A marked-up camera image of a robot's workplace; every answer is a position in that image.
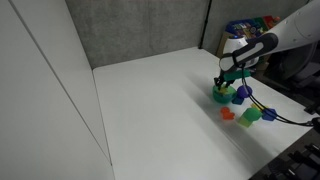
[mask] colorful objects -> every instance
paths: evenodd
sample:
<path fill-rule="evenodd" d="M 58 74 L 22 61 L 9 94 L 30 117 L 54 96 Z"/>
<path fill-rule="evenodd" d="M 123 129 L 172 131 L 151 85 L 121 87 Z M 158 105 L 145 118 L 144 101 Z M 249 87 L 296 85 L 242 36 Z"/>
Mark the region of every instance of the colorful objects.
<path fill-rule="evenodd" d="M 251 107 L 258 109 L 259 111 L 263 111 L 263 110 L 264 110 L 264 107 L 262 107 L 262 106 L 260 106 L 260 105 L 259 105 L 259 107 L 258 107 L 258 106 L 257 106 L 256 104 L 254 104 L 254 103 L 251 104 Z"/>
<path fill-rule="evenodd" d="M 277 111 L 272 108 L 262 110 L 262 119 L 266 121 L 273 121 L 276 118 Z"/>
<path fill-rule="evenodd" d="M 250 74 L 250 71 L 245 69 L 244 72 L 244 77 L 249 77 L 251 74 Z M 225 81 L 232 81 L 232 80 L 236 80 L 236 79 L 241 79 L 242 78 L 242 71 L 235 71 L 233 73 L 226 73 L 224 76 L 223 76 L 224 80 Z"/>
<path fill-rule="evenodd" d="M 220 90 L 217 86 L 214 86 L 212 88 L 212 95 L 214 100 L 216 100 L 218 103 L 228 104 L 236 97 L 237 91 L 231 86 L 227 88 L 222 86 Z"/>
<path fill-rule="evenodd" d="M 228 107 L 223 107 L 220 109 L 221 117 L 223 120 L 233 120 L 234 119 L 234 113 L 230 112 L 230 109 Z"/>
<path fill-rule="evenodd" d="M 248 98 L 250 95 L 252 94 L 252 89 L 251 87 L 249 86 L 240 86 L 238 89 L 237 89 L 237 97 L 240 97 L 240 98 Z"/>
<path fill-rule="evenodd" d="M 262 116 L 262 113 L 256 108 L 248 108 L 240 117 L 239 124 L 249 127 L 253 121 L 257 121 Z"/>
<path fill-rule="evenodd" d="M 241 97 L 236 96 L 233 100 L 232 103 L 233 104 L 237 104 L 237 105 L 241 105 L 243 103 L 244 99 Z"/>

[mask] white tabletop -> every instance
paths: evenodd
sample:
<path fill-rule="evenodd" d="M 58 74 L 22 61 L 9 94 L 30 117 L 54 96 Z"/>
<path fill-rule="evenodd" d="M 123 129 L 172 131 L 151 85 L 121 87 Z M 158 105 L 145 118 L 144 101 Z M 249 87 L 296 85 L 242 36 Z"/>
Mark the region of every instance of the white tabletop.
<path fill-rule="evenodd" d="M 309 128 L 222 121 L 211 98 L 218 59 L 190 48 L 94 70 L 116 180 L 248 179 Z M 284 117 L 303 106 L 247 78 L 254 95 Z M 240 81 L 234 83 L 237 88 Z M 229 104 L 236 118 L 251 104 Z"/>

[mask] blue block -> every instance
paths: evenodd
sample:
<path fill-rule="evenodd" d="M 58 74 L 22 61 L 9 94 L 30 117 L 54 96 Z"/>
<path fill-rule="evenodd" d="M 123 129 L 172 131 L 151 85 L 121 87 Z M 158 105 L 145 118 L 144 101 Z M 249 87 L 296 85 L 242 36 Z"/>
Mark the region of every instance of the blue block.
<path fill-rule="evenodd" d="M 262 119 L 263 120 L 266 120 L 266 121 L 273 121 L 273 120 L 275 120 L 275 115 L 273 115 L 274 113 L 276 113 L 277 114 L 277 111 L 275 110 L 275 109 L 272 109 L 272 108 L 267 108 L 268 109 L 268 114 L 265 112 L 266 111 L 266 109 L 264 109 L 263 111 L 262 111 Z"/>
<path fill-rule="evenodd" d="M 243 98 L 237 96 L 236 98 L 234 98 L 234 99 L 232 100 L 232 103 L 233 103 L 233 104 L 241 105 L 241 104 L 243 103 L 243 101 L 244 101 Z"/>

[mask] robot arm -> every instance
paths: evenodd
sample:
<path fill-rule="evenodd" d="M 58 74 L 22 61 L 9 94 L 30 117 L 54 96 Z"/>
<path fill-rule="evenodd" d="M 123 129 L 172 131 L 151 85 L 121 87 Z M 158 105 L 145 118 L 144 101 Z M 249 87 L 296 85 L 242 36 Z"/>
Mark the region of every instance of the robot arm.
<path fill-rule="evenodd" d="M 266 34 L 232 53 L 225 53 L 220 60 L 222 73 L 234 72 L 256 57 L 293 49 L 320 40 L 319 18 L 320 0 L 311 1 Z"/>

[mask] white panel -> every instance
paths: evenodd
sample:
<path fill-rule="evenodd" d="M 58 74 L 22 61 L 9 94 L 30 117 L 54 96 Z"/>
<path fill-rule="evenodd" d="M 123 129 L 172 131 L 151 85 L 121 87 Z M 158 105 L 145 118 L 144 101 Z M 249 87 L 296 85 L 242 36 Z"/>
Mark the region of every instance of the white panel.
<path fill-rule="evenodd" d="M 222 121 L 211 98 L 217 58 L 191 48 L 94 70 L 117 180 L 250 178 L 310 128 Z M 304 107 L 247 78 L 256 98 L 297 122 Z M 236 81 L 237 88 L 241 81 Z M 229 104 L 238 119 L 251 101 Z"/>
<path fill-rule="evenodd" d="M 0 23 L 0 179 L 113 180 L 107 158 L 6 0 Z"/>
<path fill-rule="evenodd" d="M 62 84 L 108 156 L 92 71 L 64 0 L 13 0 Z"/>

